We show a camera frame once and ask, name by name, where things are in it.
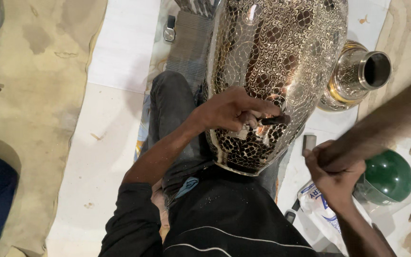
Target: wristwatch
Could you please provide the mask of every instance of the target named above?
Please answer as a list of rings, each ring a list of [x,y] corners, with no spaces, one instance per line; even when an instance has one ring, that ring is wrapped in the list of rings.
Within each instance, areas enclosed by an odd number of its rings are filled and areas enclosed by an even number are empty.
[[[173,42],[175,39],[175,16],[169,15],[168,24],[164,29],[164,40]]]

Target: white plastic bag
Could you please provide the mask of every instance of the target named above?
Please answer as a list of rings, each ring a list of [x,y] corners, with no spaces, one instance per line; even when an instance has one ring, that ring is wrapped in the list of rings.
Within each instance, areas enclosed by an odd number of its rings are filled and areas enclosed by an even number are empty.
[[[337,216],[333,210],[328,207],[328,203],[315,184],[310,180],[298,192],[297,197],[299,198],[302,211],[313,221],[323,235],[339,248],[342,254],[348,256],[347,248],[341,236]],[[352,198],[359,213],[361,213],[367,223],[371,225],[372,220],[369,215],[353,196]]]

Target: watch face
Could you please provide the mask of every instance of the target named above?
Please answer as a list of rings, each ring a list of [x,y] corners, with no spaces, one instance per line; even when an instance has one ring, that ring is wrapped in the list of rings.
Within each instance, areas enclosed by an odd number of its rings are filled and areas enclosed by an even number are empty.
[[[172,42],[175,39],[175,31],[171,28],[166,28],[164,30],[164,39],[166,41]]]

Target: metal vase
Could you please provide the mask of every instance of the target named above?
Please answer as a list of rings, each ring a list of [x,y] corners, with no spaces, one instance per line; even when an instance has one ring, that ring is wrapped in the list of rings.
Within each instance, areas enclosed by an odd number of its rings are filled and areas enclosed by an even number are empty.
[[[369,52],[362,44],[347,40],[318,108],[348,110],[357,106],[369,91],[386,85],[390,76],[391,61],[385,53]]]
[[[288,148],[345,44],[346,0],[221,0],[213,17],[205,100],[237,85],[290,116],[288,124],[206,131],[215,163],[257,176]]]

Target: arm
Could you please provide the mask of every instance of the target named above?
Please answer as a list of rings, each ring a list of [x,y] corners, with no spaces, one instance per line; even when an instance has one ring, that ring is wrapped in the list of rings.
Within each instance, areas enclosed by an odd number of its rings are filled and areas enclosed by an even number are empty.
[[[230,87],[213,96],[196,108],[176,130],[139,157],[125,174],[122,183],[139,182],[153,186],[163,178],[168,167],[192,138],[214,128],[240,131],[245,123],[254,119],[254,111],[274,116],[280,114],[277,106],[248,96],[242,87]]]
[[[192,138],[207,129],[240,131],[255,112],[278,116],[270,102],[252,98],[242,87],[225,92],[196,108],[173,132],[158,141],[133,164],[118,190],[117,209],[107,222],[100,257],[161,256],[158,208],[150,201],[157,183]]]
[[[327,173],[318,166],[318,154],[331,143],[332,140],[322,143],[313,151],[305,150],[303,155],[313,182],[337,215],[348,253],[351,257],[395,257],[385,238],[380,237],[366,222],[352,200],[354,185],[366,169],[364,161],[339,173]]]

